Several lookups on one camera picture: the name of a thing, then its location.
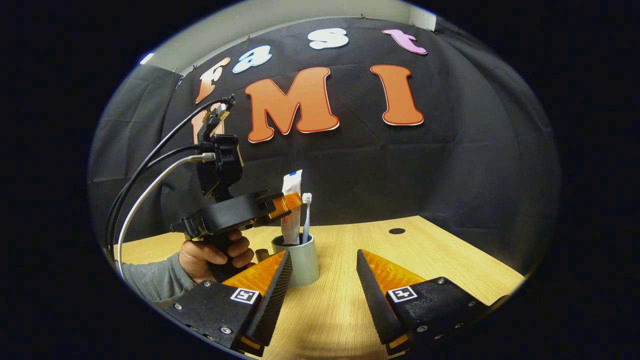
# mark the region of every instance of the wooden table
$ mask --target wooden table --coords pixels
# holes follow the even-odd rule
[[[400,227],[403,234],[390,229]],[[378,334],[356,272],[356,252],[365,249],[425,278],[444,276],[486,305],[516,290],[524,280],[515,270],[421,217],[349,225],[312,226],[320,278],[289,288],[263,359],[384,360],[390,358]],[[279,227],[244,231],[251,248],[268,249]],[[161,261],[179,251],[181,233],[123,244],[126,263]]]

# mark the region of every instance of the white toothbrush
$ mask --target white toothbrush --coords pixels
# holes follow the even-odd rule
[[[309,209],[311,208],[311,193],[302,194],[302,203],[307,205],[307,219],[305,220],[305,227],[302,230],[302,243],[307,243],[309,237]]]

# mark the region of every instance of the white wall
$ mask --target white wall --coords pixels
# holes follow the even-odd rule
[[[282,26],[326,17],[384,19],[433,29],[433,15],[400,0],[247,0],[193,24],[157,49],[147,64],[186,75],[229,47]]]

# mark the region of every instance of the hand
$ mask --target hand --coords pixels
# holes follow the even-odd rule
[[[249,240],[237,229],[230,231],[228,235],[232,244],[227,252],[233,258],[232,264],[237,268],[255,265],[250,262],[253,259],[253,250],[249,249]],[[227,257],[213,244],[187,240],[182,243],[178,260],[189,277],[196,284],[200,284],[205,280],[216,281],[208,263],[222,265],[227,262]]]

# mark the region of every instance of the gray cup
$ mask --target gray cup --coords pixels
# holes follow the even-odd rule
[[[298,236],[298,239],[302,240],[302,234]],[[283,244],[283,242],[284,237],[280,235],[271,240],[271,246],[273,246],[275,254],[288,250],[291,255],[293,271],[291,272],[289,285],[304,286],[313,284],[318,280],[320,273],[318,271],[318,257],[314,236],[309,234],[308,242],[302,245]]]

